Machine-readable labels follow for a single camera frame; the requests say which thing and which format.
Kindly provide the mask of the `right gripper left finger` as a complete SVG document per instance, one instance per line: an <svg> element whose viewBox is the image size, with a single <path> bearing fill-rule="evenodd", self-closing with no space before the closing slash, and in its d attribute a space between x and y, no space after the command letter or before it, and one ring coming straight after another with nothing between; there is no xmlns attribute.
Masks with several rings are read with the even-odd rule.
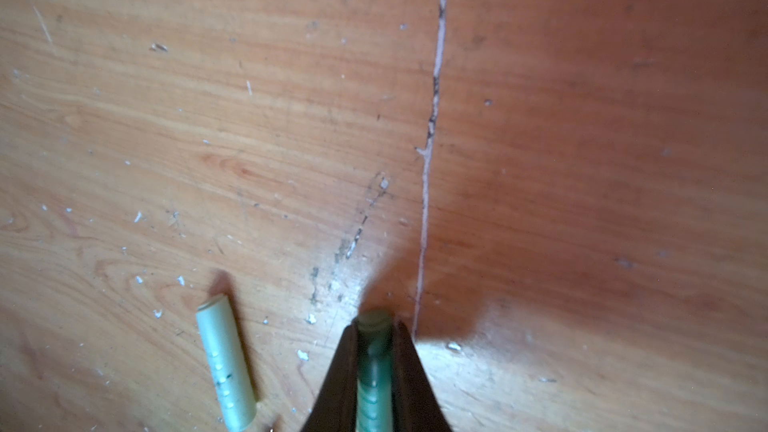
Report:
<svg viewBox="0 0 768 432"><path fill-rule="evenodd" d="M355 322L343 331L316 402L301 432L356 430L358 330Z"/></svg>

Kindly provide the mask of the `light green pen cap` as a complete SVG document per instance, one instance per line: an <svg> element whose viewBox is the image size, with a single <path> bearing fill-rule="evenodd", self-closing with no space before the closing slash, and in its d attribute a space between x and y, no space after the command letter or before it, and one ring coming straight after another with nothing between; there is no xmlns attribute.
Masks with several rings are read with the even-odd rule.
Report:
<svg viewBox="0 0 768 432"><path fill-rule="evenodd" d="M245 431L257 413L256 398L234 312L226 294L201 304L196 320L228 431Z"/></svg>

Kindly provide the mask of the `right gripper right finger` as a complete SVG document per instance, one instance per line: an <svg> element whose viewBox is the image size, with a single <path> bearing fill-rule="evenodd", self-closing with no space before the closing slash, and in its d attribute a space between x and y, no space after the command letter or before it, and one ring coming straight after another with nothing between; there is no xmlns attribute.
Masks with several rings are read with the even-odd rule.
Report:
<svg viewBox="0 0 768 432"><path fill-rule="evenodd" d="M394 430L451 432L410 332L401 320L393 321L392 355Z"/></svg>

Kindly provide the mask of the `dark green pen cap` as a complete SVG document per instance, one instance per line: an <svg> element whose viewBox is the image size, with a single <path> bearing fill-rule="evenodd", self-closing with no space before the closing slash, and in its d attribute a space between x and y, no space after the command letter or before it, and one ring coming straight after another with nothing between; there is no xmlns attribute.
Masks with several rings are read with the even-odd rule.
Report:
<svg viewBox="0 0 768 432"><path fill-rule="evenodd" d="M392 316L384 310L371 310L360 314L355 325L356 430L392 432Z"/></svg>

